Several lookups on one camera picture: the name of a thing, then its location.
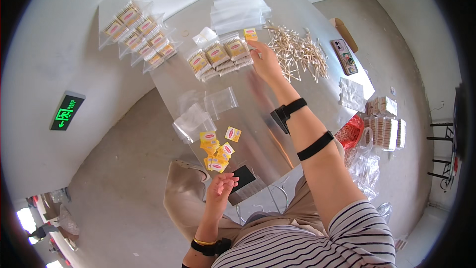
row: cardboard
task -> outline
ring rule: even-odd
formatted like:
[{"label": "cardboard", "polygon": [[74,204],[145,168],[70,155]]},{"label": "cardboard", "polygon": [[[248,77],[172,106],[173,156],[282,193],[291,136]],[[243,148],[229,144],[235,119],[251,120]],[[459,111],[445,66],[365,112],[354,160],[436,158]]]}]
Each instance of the cardboard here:
[{"label": "cardboard", "polygon": [[349,45],[350,49],[355,53],[358,51],[358,47],[354,38],[350,35],[350,32],[347,30],[347,27],[344,25],[339,18],[332,18],[329,20],[330,24],[336,27],[337,31],[340,33],[340,36],[346,41],[347,45]]}]

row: table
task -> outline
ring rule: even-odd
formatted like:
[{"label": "table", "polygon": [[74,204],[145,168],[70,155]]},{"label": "table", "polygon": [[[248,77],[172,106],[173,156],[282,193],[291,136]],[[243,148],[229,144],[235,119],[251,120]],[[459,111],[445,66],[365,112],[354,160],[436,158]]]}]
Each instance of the table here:
[{"label": "table", "polygon": [[[272,9],[271,21],[274,25],[284,25],[305,35],[304,28],[309,28],[313,38],[319,38],[329,59],[329,79],[319,78],[318,84],[310,73],[301,73],[301,81],[292,80],[291,84],[305,98],[309,108],[319,117],[324,125],[333,133],[339,130],[354,116],[355,110],[338,104],[341,77],[348,78],[364,86],[364,97],[369,99],[375,92],[360,62],[352,53],[358,73],[346,76],[334,53],[330,41],[342,38],[337,30],[307,0],[265,0]],[[238,143],[230,141],[235,149],[226,172],[232,172],[242,165],[247,165],[262,182],[262,187],[284,176],[299,163],[296,151],[288,134],[284,134],[273,121],[270,112],[278,107],[277,100],[271,89],[254,72],[251,66],[240,69],[223,77],[215,77],[203,83],[198,81],[187,61],[185,52],[194,46],[192,37],[199,34],[205,26],[210,26],[210,8],[212,0],[199,0],[177,12],[165,22],[177,29],[175,41],[183,41],[176,56],[170,58],[150,75],[157,86],[165,105],[174,120],[180,116],[177,98],[187,91],[206,91],[211,94],[230,86],[237,98],[239,107],[220,114],[215,121],[217,138],[221,143],[226,139],[224,134],[228,126],[242,130]],[[268,32],[258,30],[258,39],[269,42]],[[207,156],[200,143],[192,143],[191,148],[197,158],[202,161]],[[243,197],[230,195],[232,205],[243,200]]]}]

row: black and white striped shirt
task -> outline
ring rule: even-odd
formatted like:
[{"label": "black and white striped shirt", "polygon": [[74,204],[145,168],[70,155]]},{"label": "black and white striped shirt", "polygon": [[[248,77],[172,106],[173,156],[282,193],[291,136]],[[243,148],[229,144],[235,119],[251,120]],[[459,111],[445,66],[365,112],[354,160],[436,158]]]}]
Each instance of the black and white striped shirt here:
[{"label": "black and white striped shirt", "polygon": [[329,237],[291,225],[256,230],[223,253],[212,268],[224,267],[396,267],[392,234],[366,200],[342,209]]}]

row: beige pants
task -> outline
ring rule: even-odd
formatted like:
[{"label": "beige pants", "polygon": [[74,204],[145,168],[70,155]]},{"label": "beige pants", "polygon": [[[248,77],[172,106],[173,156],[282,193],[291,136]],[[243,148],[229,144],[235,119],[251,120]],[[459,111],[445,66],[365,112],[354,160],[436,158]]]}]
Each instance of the beige pants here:
[{"label": "beige pants", "polygon": [[[336,140],[334,142],[343,159],[342,145]],[[202,179],[203,173],[199,170],[176,161],[170,163],[164,206],[188,241],[193,240],[205,212],[205,184]],[[318,235],[327,235],[304,176],[297,182],[294,193],[294,199],[282,216],[263,217],[246,226],[223,217],[218,224],[218,239],[225,237],[236,241],[250,232],[272,225],[295,225]]]}]

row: green exit sign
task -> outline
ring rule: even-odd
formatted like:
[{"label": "green exit sign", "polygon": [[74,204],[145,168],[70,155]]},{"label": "green exit sign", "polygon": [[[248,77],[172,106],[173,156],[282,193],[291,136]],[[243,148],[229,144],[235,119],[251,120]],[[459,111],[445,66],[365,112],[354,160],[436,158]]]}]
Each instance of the green exit sign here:
[{"label": "green exit sign", "polygon": [[86,99],[86,96],[74,92],[66,91],[64,94],[63,102],[53,118],[50,130],[66,130]]}]

